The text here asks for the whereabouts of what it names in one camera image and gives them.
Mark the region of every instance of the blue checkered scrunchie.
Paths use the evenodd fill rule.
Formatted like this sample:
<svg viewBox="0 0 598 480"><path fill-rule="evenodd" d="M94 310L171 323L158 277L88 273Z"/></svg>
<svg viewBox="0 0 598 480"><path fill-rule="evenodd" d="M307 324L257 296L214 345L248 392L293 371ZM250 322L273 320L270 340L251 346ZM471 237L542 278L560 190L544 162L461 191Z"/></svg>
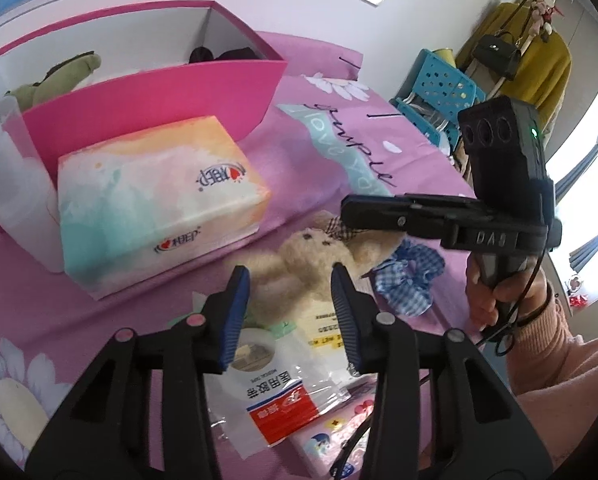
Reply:
<svg viewBox="0 0 598 480"><path fill-rule="evenodd" d="M375 267L375 290L397 314L420 316L432 306L430 282L444 268L444 258L436 250L406 239Z"/></svg>

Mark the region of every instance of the device handle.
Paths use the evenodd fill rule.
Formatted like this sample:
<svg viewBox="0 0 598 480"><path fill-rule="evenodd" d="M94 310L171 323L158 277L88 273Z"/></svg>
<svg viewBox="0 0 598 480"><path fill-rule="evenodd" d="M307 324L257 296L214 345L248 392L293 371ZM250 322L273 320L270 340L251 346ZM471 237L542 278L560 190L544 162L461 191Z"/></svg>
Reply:
<svg viewBox="0 0 598 480"><path fill-rule="evenodd" d="M475 254L475 258L481 272L480 280L484 285L490 288L495 288L502 281L518 272L526 270L528 267L528 258L525 256ZM496 303L496 308L499 312L499 319L495 326L486 327L486 329L482 332L482 335L485 338L489 338L506 324L506 320L508 320L508 316L510 315L512 307L512 303L503 303L502 301L498 301ZM510 319L510 322L514 322L515 320L515 318Z"/></svg>

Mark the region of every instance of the window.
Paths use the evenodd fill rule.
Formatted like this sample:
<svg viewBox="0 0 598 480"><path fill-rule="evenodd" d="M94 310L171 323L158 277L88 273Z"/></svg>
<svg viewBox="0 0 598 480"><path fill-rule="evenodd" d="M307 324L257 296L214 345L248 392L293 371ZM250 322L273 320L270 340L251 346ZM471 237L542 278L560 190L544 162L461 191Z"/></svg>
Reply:
<svg viewBox="0 0 598 480"><path fill-rule="evenodd" d="M548 174L555 181L582 160L595 145L598 135L598 95L584 118L547 163ZM557 216L564 225L562 244L551 253L554 267L565 282L573 274L569 255L598 234L598 157L572 186L557 206ZM598 299L598 252L580 273L590 303Z"/></svg>

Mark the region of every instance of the beige stuffed animal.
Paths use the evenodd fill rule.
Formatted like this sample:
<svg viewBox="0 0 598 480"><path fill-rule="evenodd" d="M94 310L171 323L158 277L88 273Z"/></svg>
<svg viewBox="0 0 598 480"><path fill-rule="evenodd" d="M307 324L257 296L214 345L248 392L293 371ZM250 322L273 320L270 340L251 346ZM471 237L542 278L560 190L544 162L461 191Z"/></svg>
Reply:
<svg viewBox="0 0 598 480"><path fill-rule="evenodd" d="M344 264L358 279L388 259L404 233L350 231L322 211L313 227L291 235L276 253L241 253L229 263L250 271L249 314L263 325L293 320L314 301L329 302L332 266Z"/></svg>

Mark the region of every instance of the daisy print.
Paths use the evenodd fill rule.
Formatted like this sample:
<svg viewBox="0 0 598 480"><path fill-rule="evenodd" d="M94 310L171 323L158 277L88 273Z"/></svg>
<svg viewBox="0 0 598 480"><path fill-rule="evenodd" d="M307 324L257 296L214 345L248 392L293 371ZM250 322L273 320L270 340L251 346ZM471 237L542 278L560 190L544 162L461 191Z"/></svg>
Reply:
<svg viewBox="0 0 598 480"><path fill-rule="evenodd" d="M370 95L364 90L370 90L366 85L359 81L350 81L348 79L331 79L324 77L322 73L316 73L313 77L303 76L308 83L315 85L319 90L332 94L337 93L346 101L352 101L353 98L360 101L368 101Z"/></svg>
<svg viewBox="0 0 598 480"><path fill-rule="evenodd" d="M0 444L20 466L72 387L55 379L54 364L45 354L34 357L26 370L23 352L1 339Z"/></svg>

